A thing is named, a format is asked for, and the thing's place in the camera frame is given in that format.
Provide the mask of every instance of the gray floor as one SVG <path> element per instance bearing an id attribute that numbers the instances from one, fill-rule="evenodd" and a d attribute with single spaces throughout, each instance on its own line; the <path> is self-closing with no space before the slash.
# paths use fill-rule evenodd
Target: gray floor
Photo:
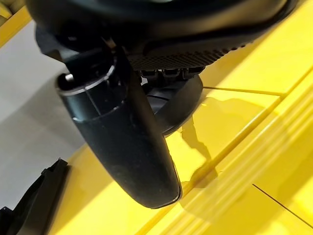
<path id="1" fill-rule="evenodd" d="M 64 69 L 40 54 L 33 22 L 0 48 L 0 207 L 13 209 L 45 167 L 84 143 L 53 88 Z"/>

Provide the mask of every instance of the yellow glossy surface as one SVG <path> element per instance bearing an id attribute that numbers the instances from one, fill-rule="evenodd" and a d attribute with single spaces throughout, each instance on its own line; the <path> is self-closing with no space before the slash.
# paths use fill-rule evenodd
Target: yellow glossy surface
<path id="1" fill-rule="evenodd" d="M 205 197 L 190 196 L 164 216 L 148 235 L 313 234 L 308 225 L 254 186 L 229 205 L 222 215 L 216 215 L 213 208 Z"/>
<path id="2" fill-rule="evenodd" d="M 279 97 L 271 95 L 205 90 L 205 99 L 193 118 L 167 138 L 184 194 L 278 101 Z M 145 233 L 173 207 L 151 210 L 137 204 L 88 148 L 79 151 L 69 163 L 72 170 L 50 234 Z"/>
<path id="3" fill-rule="evenodd" d="M 255 43 L 232 51 L 201 74 L 220 89 L 288 94 L 313 65 L 313 1 L 301 1 L 284 22 Z"/>
<path id="4" fill-rule="evenodd" d="M 265 143 L 268 167 L 255 184 L 313 226 L 313 73 L 296 91 L 284 102 L 293 107 L 276 109 L 271 128 L 283 138 Z"/>

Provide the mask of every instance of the ventilation grille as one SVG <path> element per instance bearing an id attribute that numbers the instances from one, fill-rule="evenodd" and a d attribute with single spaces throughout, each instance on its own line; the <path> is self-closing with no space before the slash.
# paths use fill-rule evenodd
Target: ventilation grille
<path id="1" fill-rule="evenodd" d="M 143 56 L 130 55 L 128 57 L 134 70 L 158 70 L 158 69 L 181 69 L 207 66 L 222 56 L 230 52 L 232 49 L 221 49 L 212 51 L 194 51 L 164 56 Z"/>

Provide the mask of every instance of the black cylindrical part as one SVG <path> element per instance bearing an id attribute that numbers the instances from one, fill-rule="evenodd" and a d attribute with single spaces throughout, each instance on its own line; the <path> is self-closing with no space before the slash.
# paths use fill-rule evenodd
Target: black cylindrical part
<path id="1" fill-rule="evenodd" d="M 88 84 L 63 74 L 57 90 L 90 148 L 134 200 L 149 208 L 179 200 L 181 185 L 164 136 L 129 65 L 115 61 Z"/>

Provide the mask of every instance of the black object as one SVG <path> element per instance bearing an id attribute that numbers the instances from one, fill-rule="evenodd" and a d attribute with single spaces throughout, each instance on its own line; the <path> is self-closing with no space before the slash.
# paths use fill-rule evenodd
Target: black object
<path id="1" fill-rule="evenodd" d="M 77 86 L 62 74 L 57 91 L 100 162 L 133 199 L 158 208 L 180 198 L 165 139 L 122 55 L 117 53 L 108 72 L 92 83 Z"/>
<path id="2" fill-rule="evenodd" d="M 74 123 L 111 176 L 150 208 L 181 197 L 162 133 L 171 134 L 196 108 L 198 74 L 296 3 L 26 0 L 42 53 L 69 70 L 57 89 Z M 142 87 L 140 77 L 148 82 Z"/>
<path id="3" fill-rule="evenodd" d="M 68 172 L 59 159 L 30 186 L 14 210 L 0 210 L 1 235 L 41 235 L 46 232 Z"/>

